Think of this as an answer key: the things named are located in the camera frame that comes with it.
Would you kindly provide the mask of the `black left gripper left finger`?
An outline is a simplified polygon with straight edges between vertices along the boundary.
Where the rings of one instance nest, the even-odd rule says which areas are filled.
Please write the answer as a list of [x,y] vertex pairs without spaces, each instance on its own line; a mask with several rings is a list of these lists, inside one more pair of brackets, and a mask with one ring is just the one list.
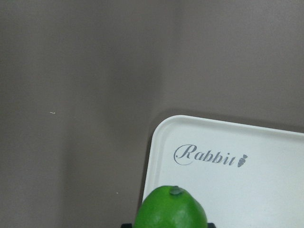
[[120,226],[120,228],[132,228],[133,225],[131,223],[124,223]]

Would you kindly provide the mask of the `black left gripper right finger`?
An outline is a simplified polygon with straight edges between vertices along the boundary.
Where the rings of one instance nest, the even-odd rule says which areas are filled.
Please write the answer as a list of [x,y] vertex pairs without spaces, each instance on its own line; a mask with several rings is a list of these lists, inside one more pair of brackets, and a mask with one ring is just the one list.
[[214,223],[208,223],[207,228],[216,228]]

